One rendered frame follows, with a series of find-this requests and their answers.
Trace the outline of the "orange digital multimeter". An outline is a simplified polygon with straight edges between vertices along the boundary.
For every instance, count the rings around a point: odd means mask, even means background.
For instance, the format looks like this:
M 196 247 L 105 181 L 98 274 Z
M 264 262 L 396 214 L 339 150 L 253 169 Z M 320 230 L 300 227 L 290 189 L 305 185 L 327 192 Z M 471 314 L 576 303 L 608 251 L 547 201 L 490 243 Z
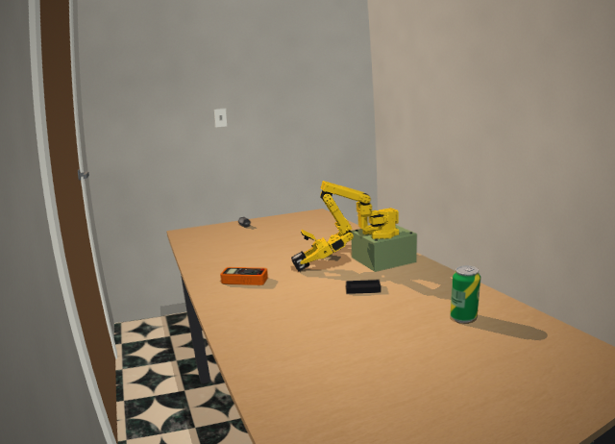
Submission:
M 222 284 L 263 285 L 268 279 L 267 268 L 227 267 L 220 276 Z

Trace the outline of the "green drink can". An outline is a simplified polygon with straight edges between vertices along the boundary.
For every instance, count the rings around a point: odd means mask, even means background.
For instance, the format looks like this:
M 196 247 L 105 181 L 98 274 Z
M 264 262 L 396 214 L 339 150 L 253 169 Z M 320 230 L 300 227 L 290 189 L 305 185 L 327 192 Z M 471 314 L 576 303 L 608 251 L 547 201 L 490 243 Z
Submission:
M 480 274 L 477 267 L 459 266 L 453 274 L 451 317 L 468 323 L 478 316 Z

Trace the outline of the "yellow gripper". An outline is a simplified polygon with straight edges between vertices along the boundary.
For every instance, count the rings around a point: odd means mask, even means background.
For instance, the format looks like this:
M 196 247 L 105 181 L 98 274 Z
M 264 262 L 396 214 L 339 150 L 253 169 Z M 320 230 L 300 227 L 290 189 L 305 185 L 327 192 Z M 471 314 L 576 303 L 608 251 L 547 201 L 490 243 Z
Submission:
M 324 259 L 333 253 L 333 251 L 330 249 L 332 248 L 331 245 L 328 244 L 329 242 L 327 242 L 324 237 L 322 237 L 322 239 L 316 240 L 313 234 L 310 234 L 304 230 L 301 230 L 301 234 L 305 237 L 305 240 L 308 240 L 309 238 L 315 240 L 315 242 L 312 244 L 312 248 L 304 252 L 306 258 L 301 260 L 301 264 L 305 264 L 317 259 Z

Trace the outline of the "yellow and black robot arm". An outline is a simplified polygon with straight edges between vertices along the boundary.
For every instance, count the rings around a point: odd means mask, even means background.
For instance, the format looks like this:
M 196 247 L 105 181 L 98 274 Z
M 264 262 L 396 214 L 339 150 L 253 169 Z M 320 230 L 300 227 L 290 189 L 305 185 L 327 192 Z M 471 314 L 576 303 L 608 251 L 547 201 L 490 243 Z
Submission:
M 329 185 L 330 184 L 330 185 Z M 340 188 L 344 187 L 344 188 Z M 331 211 L 332 216 L 335 219 L 334 225 L 339 230 L 339 233 L 331 235 L 329 238 L 329 243 L 334 252 L 340 250 L 345 247 L 345 244 L 353 239 L 353 234 L 351 231 L 352 227 L 349 224 L 348 220 L 343 216 L 334 199 L 332 198 L 333 194 L 349 198 L 357 202 L 357 214 L 358 214 L 358 225 L 363 230 L 364 234 L 372 234 L 372 238 L 391 238 L 394 235 L 399 234 L 399 230 L 396 229 L 396 214 L 397 212 L 392 209 L 384 209 L 384 210 L 372 210 L 372 205 L 370 204 L 371 198 L 368 194 L 354 190 L 342 185 L 335 185 L 332 183 L 328 183 L 323 181 L 321 185 L 322 192 L 320 193 L 321 199 L 325 199 L 324 203 L 329 206 L 327 208 Z M 350 189 L 350 190 L 348 190 Z M 353 192 L 356 191 L 356 192 Z M 358 194 L 363 193 L 363 194 Z M 368 226 L 368 219 L 369 223 Z M 376 231 L 373 231 L 376 230 Z M 347 232 L 347 233 L 346 233 Z M 375 232 L 375 233 L 374 233 Z

